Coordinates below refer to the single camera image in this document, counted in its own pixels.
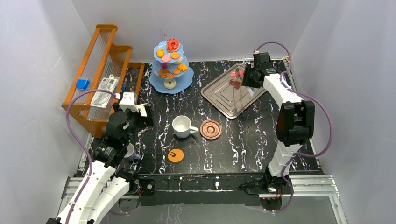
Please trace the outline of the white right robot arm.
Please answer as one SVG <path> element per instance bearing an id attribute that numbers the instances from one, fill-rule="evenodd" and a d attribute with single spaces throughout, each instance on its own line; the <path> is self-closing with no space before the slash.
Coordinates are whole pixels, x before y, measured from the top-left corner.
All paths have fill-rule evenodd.
<path id="1" fill-rule="evenodd" d="M 255 50 L 253 62 L 246 65 L 242 80 L 242 85 L 250 89 L 264 88 L 279 107 L 275 128 L 278 143 L 274 156 L 262 179 L 252 182 L 266 193 L 276 193 L 287 184 L 291 162 L 313 136 L 315 114 L 314 103 L 295 94 L 283 75 L 268 73 L 271 65 L 269 53 Z"/>

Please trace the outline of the round orange cookie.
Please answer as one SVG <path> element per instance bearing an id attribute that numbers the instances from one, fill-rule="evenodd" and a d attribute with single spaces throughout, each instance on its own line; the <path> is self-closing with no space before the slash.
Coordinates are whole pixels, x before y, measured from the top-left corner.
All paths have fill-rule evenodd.
<path id="1" fill-rule="evenodd" d="M 172 59 L 178 59 L 180 57 L 180 54 L 178 52 L 172 52 L 170 56 Z"/>
<path id="2" fill-rule="evenodd" d="M 172 73 L 175 74 L 175 75 L 178 75 L 178 74 L 181 73 L 181 70 L 178 69 L 178 68 L 175 68 L 175 69 L 172 71 Z"/>

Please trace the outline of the brown wooden saucer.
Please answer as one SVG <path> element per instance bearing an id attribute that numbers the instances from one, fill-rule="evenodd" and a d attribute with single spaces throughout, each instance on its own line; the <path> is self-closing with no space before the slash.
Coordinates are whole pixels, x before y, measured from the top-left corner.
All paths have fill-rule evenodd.
<path id="1" fill-rule="evenodd" d="M 222 133 L 222 127 L 215 120 L 206 120 L 200 126 L 200 133 L 207 140 L 215 140 Z"/>

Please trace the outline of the cream white donut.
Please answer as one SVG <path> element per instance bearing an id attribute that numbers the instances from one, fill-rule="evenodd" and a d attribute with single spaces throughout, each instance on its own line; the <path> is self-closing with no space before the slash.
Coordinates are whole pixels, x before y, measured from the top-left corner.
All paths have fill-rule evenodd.
<path id="1" fill-rule="evenodd" d="M 183 62 L 183 57 L 179 57 L 179 59 L 177 61 L 174 62 L 174 64 L 179 65 Z"/>
<path id="2" fill-rule="evenodd" d="M 165 79 L 164 80 L 164 87 L 166 88 L 166 89 L 168 89 L 168 90 L 172 90 L 172 89 L 174 89 L 175 88 L 175 86 L 176 86 L 176 80 L 175 79 L 173 79 L 173 78 L 168 78 L 168 79 Z"/>

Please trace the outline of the pink round macaron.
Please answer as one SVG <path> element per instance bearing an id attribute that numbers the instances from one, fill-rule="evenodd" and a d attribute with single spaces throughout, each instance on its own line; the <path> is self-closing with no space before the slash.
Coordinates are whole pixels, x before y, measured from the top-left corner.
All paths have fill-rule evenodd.
<path id="1" fill-rule="evenodd" d="M 164 63 L 168 63 L 171 60 L 171 56 L 170 55 L 164 55 L 164 56 L 161 57 L 161 60 Z"/>

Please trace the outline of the silver metal tray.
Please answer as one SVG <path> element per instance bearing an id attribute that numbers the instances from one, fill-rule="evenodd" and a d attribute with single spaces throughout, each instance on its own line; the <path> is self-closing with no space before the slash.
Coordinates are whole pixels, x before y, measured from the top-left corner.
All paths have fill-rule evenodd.
<path id="1" fill-rule="evenodd" d="M 266 90 L 254 89 L 254 96 L 240 89 L 239 77 L 231 77 L 231 71 L 244 70 L 245 65 L 237 63 L 219 75 L 201 90 L 201 95 L 229 119 L 237 118 Z"/>

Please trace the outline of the blue eraser block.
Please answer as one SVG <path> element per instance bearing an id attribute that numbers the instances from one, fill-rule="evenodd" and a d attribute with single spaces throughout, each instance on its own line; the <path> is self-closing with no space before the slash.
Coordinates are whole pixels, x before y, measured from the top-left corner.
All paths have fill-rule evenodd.
<path id="1" fill-rule="evenodd" d="M 75 87 L 77 90 L 86 90 L 89 87 L 90 80 L 89 79 L 78 79 Z"/>

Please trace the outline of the orange wooden tiered rack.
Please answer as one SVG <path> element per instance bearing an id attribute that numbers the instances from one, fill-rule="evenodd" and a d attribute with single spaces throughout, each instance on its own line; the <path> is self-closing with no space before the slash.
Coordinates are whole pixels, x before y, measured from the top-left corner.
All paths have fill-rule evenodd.
<path id="1" fill-rule="evenodd" d="M 62 103 L 65 110 L 71 107 L 70 115 L 94 137 L 99 137 L 104 132 L 108 117 L 114 110 L 111 103 L 105 108 L 92 106 L 94 93 L 84 95 L 72 104 L 71 101 L 84 92 L 77 88 L 78 80 L 89 80 L 87 90 L 93 90 L 99 87 L 103 79 L 114 75 L 118 80 L 114 92 L 121 92 L 127 70 L 138 69 L 139 75 L 134 79 L 136 81 L 134 92 L 138 94 L 144 73 L 144 63 L 129 60 L 132 46 L 113 43 L 117 29 L 115 24 L 96 25 L 69 92 Z"/>

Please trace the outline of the orange fish-shaped cookie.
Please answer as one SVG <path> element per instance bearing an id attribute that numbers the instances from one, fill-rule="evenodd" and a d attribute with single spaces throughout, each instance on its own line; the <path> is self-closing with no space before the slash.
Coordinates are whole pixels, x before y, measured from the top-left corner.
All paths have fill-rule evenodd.
<path id="1" fill-rule="evenodd" d="M 164 56 L 164 54 L 165 53 L 164 53 L 164 50 L 162 48 L 158 48 L 156 50 L 156 55 L 157 55 L 158 58 L 162 58 Z"/>

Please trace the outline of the clear ruler set package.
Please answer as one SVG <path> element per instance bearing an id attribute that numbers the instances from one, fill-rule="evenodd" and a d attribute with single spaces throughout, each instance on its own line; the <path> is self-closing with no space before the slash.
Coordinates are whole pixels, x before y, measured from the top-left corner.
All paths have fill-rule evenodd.
<path id="1" fill-rule="evenodd" d="M 113 74 L 108 77 L 102 78 L 99 83 L 98 90 L 106 90 L 109 92 L 114 92 L 119 82 L 119 78 L 115 77 Z M 98 108 L 106 108 L 109 104 L 111 95 L 106 92 L 97 91 L 94 93 L 90 106 Z"/>

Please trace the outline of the brown croissant pastry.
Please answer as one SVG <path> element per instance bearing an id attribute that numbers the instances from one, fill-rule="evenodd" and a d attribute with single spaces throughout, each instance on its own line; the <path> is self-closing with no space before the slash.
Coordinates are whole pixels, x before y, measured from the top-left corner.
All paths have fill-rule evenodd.
<path id="1" fill-rule="evenodd" d="M 157 72 L 157 75 L 158 75 L 159 77 L 162 77 L 162 78 L 174 78 L 174 74 L 173 74 L 172 72 L 170 72 L 170 71 L 167 70 L 167 69 L 163 69 L 163 68 L 161 68 L 161 69 Z"/>

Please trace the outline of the orange round coaster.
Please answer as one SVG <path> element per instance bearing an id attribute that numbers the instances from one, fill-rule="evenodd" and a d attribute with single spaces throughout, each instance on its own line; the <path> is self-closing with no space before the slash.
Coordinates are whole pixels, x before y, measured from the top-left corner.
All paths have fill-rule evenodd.
<path id="1" fill-rule="evenodd" d="M 184 152 L 181 149 L 174 148 L 169 151 L 167 158 L 171 163 L 180 163 L 184 159 Z"/>

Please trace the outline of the white ceramic mug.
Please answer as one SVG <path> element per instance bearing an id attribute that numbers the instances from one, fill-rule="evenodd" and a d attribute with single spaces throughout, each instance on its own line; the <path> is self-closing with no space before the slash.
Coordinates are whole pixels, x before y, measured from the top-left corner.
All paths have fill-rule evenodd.
<path id="1" fill-rule="evenodd" d="M 177 116 L 172 121 L 174 134 L 181 139 L 189 137 L 191 134 L 199 133 L 199 129 L 191 125 L 191 120 L 186 116 Z"/>

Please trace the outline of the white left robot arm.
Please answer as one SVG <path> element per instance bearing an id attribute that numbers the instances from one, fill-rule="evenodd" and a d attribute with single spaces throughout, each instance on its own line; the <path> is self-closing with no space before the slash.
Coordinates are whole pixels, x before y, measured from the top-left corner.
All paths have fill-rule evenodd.
<path id="1" fill-rule="evenodd" d="M 127 147 L 138 127 L 153 126 L 154 118 L 149 105 L 138 105 L 138 111 L 122 110 L 114 104 L 115 112 L 109 117 L 102 133 L 88 156 L 89 168 L 72 199 L 49 224 L 98 224 L 124 194 L 139 190 L 137 174 L 125 168 L 118 170 L 127 154 Z"/>

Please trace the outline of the blue three-tier cake stand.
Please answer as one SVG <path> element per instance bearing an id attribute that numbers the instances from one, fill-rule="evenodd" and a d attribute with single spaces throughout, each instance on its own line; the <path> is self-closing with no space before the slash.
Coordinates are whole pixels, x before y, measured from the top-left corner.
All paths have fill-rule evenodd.
<path id="1" fill-rule="evenodd" d="M 164 40 L 154 47 L 153 55 L 149 82 L 157 92 L 176 94 L 192 84 L 194 71 L 179 40 L 164 35 Z"/>

